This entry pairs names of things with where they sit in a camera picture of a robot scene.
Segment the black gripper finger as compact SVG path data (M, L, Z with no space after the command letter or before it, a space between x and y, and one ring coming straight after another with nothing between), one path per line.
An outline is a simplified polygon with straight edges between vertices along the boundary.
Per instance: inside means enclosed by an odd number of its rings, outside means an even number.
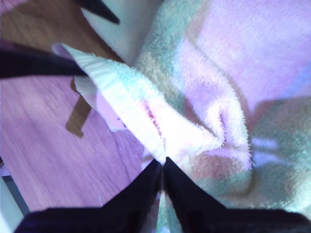
M71 59L1 40L0 78L31 75L85 76L86 73Z
M228 209L197 186L167 157L164 188L185 233L237 233Z
M119 18L101 0L79 0L79 5L114 24L120 23Z
M153 160L119 194L100 209L98 233L138 233L160 187L162 165Z

